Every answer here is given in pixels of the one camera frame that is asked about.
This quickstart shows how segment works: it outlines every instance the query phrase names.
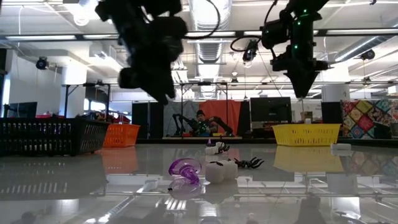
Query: ceiling duct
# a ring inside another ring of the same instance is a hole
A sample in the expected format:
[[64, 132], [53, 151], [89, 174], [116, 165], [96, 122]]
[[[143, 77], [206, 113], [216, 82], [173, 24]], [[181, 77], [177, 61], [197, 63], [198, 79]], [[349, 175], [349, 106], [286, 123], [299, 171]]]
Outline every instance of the ceiling duct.
[[[218, 30], [228, 30], [231, 15], [232, 0], [212, 0], [220, 12], [220, 25]], [[217, 13], [214, 7], [206, 0], [190, 0], [190, 11], [195, 31], [212, 31], [217, 25]], [[198, 57], [198, 75], [203, 78], [215, 78], [220, 71], [220, 61], [223, 52], [222, 43], [196, 44]]]
[[[398, 18], [395, 18], [386, 24], [386, 28], [398, 27]], [[344, 50], [338, 52], [335, 55], [335, 63], [344, 62], [355, 56], [371, 50], [373, 47], [395, 37], [394, 35], [384, 35], [384, 36], [374, 36], [374, 37], [364, 37], [357, 41], [353, 45], [345, 48]]]

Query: reflective tabletop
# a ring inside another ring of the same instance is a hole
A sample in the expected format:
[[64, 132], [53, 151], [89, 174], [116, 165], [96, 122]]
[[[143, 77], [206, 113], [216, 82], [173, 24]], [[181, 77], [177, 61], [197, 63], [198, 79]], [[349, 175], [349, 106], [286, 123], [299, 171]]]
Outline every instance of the reflective tabletop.
[[[210, 184], [205, 165], [262, 159]], [[170, 189], [169, 167], [200, 161], [200, 185]], [[1, 224], [398, 223], [398, 149], [138, 145], [76, 157], [0, 158]]]

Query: black plastic toy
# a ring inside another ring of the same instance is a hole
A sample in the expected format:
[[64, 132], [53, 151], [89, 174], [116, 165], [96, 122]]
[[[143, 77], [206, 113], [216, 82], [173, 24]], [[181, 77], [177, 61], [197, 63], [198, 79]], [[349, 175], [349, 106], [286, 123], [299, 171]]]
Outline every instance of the black plastic toy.
[[262, 159], [257, 159], [256, 157], [254, 157], [253, 159], [251, 159], [250, 161], [239, 161], [236, 158], [234, 158], [235, 160], [235, 164], [238, 165], [238, 168], [252, 168], [252, 169], [257, 169], [259, 166], [261, 166], [261, 164], [264, 162]]

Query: ceiling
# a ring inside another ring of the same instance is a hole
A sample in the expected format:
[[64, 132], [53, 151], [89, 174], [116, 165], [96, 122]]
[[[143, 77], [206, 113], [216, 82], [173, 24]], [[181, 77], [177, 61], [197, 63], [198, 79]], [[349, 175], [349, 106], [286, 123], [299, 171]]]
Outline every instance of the ceiling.
[[[398, 1], [378, 1], [375, 5], [370, 6], [368, 0], [339, 0], [329, 1], [329, 3], [319, 12], [323, 19], [316, 21], [314, 29], [348, 29], [348, 28], [380, 28], [386, 27], [386, 24], [396, 19], [395, 12], [398, 10]], [[258, 30], [264, 22], [266, 12], [268, 11], [272, 1], [242, 1], [233, 0], [231, 7], [231, 16], [229, 20], [228, 30]], [[279, 4], [273, 8], [270, 13], [269, 21], [278, 19], [279, 11], [285, 6], [285, 1], [279, 1]], [[189, 26], [190, 30], [194, 30], [193, 21], [189, 12], [188, 1], [182, 1], [184, 10], [179, 14]], [[3, 0], [3, 7], [0, 14], [0, 35], [59, 35], [59, 34], [105, 34], [116, 33], [112, 24], [108, 22], [101, 22], [99, 19], [92, 19], [85, 26], [78, 26], [74, 22], [71, 10], [62, 4], [59, 0], [25, 0], [18, 2], [16, 0]], [[317, 46], [314, 47], [314, 56], [323, 58], [325, 55], [332, 57], [337, 52], [349, 47], [363, 37], [316, 37]], [[218, 78], [212, 79], [214, 81], [230, 82], [232, 78], [237, 78], [240, 83], [256, 82], [255, 85], [239, 85], [231, 86], [229, 89], [230, 95], [236, 95], [234, 99], [247, 94], [255, 97], [262, 93], [268, 93], [269, 96], [278, 95], [275, 91], [274, 85], [258, 85], [258, 82], [269, 82], [271, 78], [275, 82], [288, 82], [289, 79], [280, 72], [273, 72], [269, 60], [272, 58], [271, 53], [261, 45], [259, 46], [260, 54], [253, 60], [252, 66], [245, 68], [240, 54], [232, 54], [229, 45], [233, 39], [224, 38], [222, 57], [220, 61], [220, 71]], [[237, 43], [237, 48], [245, 48], [248, 40], [244, 39]], [[4, 47], [15, 48], [13, 43], [2, 43]], [[19, 50], [28, 55], [32, 60], [39, 55], [46, 53], [46, 50], [66, 50], [73, 55], [81, 58], [82, 63], [89, 66], [88, 79], [96, 80], [102, 79], [105, 82], [116, 83], [118, 72], [107, 65], [99, 65], [93, 61], [93, 56], [87, 54], [87, 49], [92, 49], [93, 45], [100, 45], [105, 52], [109, 49], [117, 52], [114, 55], [116, 61], [124, 65], [127, 59], [126, 51], [123, 47], [118, 46], [116, 41], [98, 41], [98, 42], [31, 42], [19, 44]], [[184, 53], [181, 54], [183, 66], [187, 69], [187, 79], [190, 82], [197, 82], [200, 79], [198, 76], [198, 57], [193, 42], [184, 40]], [[275, 47], [277, 54], [285, 51], [287, 44], [280, 44]], [[350, 80], [362, 80], [364, 75], [377, 75], [388, 68], [395, 68], [398, 66], [396, 62], [398, 49], [398, 39], [391, 38], [383, 42], [373, 50], [376, 57], [373, 60], [365, 61], [358, 59], [351, 59], [345, 62], [349, 69]], [[64, 58], [55, 58], [54, 62], [60, 66], [66, 65]], [[237, 75], [232, 76], [232, 72], [237, 72]], [[398, 78], [396, 70], [378, 75], [371, 78], [372, 81], [386, 81], [395, 80]], [[368, 86], [366, 91], [386, 93], [386, 88], [390, 85], [375, 85]], [[314, 85], [310, 95], [320, 92], [321, 85]], [[289, 85], [278, 85], [278, 90], [286, 96], [294, 96], [292, 87]], [[352, 85], [350, 87], [353, 91], [362, 89], [363, 85]], [[193, 92], [199, 92], [200, 88], [192, 87]], [[113, 87], [112, 91], [129, 91], [121, 90]]]

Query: man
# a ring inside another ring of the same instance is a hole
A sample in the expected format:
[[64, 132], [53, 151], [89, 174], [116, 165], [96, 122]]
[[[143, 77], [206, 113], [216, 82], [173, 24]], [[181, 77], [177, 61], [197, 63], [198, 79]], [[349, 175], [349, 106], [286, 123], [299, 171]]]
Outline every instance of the man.
[[209, 120], [206, 120], [205, 113], [203, 110], [198, 110], [197, 111], [197, 121], [198, 122], [205, 122], [206, 123], [206, 134], [212, 134], [212, 133], [217, 133], [218, 132], [218, 125], [213, 121], [213, 118], [210, 118]]

